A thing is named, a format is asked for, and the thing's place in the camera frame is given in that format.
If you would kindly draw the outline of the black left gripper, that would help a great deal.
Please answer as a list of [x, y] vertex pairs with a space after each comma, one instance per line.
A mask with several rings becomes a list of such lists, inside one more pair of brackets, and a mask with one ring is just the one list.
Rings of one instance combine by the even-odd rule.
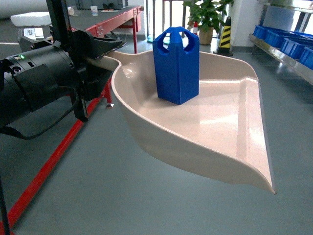
[[42, 28], [24, 28], [19, 30], [18, 42], [21, 50], [39, 55], [46, 47], [61, 49], [77, 70], [76, 91], [80, 101], [74, 108], [75, 117], [86, 122], [86, 101], [98, 98], [104, 89], [109, 71], [93, 69], [87, 64], [87, 59], [97, 59], [103, 55], [124, 46], [119, 38], [98, 38], [85, 30], [72, 30], [68, 26], [50, 26], [51, 39], [44, 39]]

